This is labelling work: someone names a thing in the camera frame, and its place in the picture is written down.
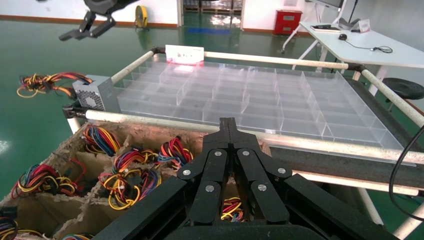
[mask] plastic compartment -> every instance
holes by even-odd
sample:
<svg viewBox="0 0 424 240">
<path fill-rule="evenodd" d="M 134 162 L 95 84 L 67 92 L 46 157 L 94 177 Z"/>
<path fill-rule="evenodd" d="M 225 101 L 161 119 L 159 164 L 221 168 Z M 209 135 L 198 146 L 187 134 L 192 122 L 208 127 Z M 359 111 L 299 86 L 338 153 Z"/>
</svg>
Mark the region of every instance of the plastic compartment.
<svg viewBox="0 0 424 240">
<path fill-rule="evenodd" d="M 327 141 L 402 149 L 340 73 L 146 62 L 115 88 L 121 110 Z"/>
</svg>

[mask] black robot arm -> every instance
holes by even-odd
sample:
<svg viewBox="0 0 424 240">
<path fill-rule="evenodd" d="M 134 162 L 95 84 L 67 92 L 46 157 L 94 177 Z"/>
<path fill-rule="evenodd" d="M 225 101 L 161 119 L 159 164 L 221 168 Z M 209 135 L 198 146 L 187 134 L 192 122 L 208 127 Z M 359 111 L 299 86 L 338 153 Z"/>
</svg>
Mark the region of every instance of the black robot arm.
<svg viewBox="0 0 424 240">
<path fill-rule="evenodd" d="M 396 240 L 381 226 L 263 153 L 255 135 L 221 118 L 202 153 L 93 240 Z M 234 176 L 244 222 L 221 220 Z"/>
<path fill-rule="evenodd" d="M 86 37 L 97 38 L 116 25 L 117 22 L 112 18 L 113 12 L 123 9 L 136 1 L 137 0 L 84 0 L 85 5 L 87 5 L 90 10 L 85 14 L 79 28 L 59 36 L 59 39 L 61 41 L 66 41 L 71 38 L 78 40 Z M 91 30 L 96 15 L 105 16 L 107 20 Z"/>
</svg>

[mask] metal mesh vent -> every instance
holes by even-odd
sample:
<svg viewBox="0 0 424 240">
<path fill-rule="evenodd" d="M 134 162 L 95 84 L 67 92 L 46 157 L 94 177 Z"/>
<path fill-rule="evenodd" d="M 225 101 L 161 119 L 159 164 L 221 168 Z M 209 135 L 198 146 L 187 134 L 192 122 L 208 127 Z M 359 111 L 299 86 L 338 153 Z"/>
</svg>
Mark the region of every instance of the metal mesh vent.
<svg viewBox="0 0 424 240">
<path fill-rule="evenodd" d="M 77 93 L 79 102 L 83 108 L 89 108 L 92 110 L 104 111 L 102 99 L 98 94 L 93 91 L 80 90 Z"/>
</svg>

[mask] cardboard divider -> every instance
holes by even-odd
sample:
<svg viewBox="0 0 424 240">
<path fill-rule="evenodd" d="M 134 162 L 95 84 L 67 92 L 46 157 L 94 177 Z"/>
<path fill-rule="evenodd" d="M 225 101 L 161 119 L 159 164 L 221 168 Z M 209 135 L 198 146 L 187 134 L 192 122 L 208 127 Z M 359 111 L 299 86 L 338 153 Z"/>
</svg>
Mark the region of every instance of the cardboard divider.
<svg viewBox="0 0 424 240">
<path fill-rule="evenodd" d="M 1 207 L 17 206 L 15 221 L 20 229 L 38 231 L 51 238 L 67 221 L 75 219 L 82 212 L 81 207 L 86 202 L 88 200 L 82 197 L 38 193 L 2 202 Z"/>
<path fill-rule="evenodd" d="M 79 233 L 96 235 L 123 213 L 125 210 L 112 209 L 107 199 L 92 199 L 82 207 L 78 217 L 68 221 L 54 238 L 61 240 L 66 235 Z"/>
</svg>

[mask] blue wire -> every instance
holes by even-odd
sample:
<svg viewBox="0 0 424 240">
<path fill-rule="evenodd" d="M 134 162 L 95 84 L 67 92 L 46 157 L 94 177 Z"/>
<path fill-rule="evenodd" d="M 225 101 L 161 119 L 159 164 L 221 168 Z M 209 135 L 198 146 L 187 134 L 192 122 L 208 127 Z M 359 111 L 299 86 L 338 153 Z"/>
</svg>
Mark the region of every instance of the blue wire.
<svg viewBox="0 0 424 240">
<path fill-rule="evenodd" d="M 107 155 L 112 157 L 115 154 L 113 149 L 111 149 L 100 136 L 97 128 L 90 127 L 88 133 L 91 135 L 91 138 L 93 138 L 94 142 L 98 145 L 98 147 L 101 148 Z"/>
</svg>

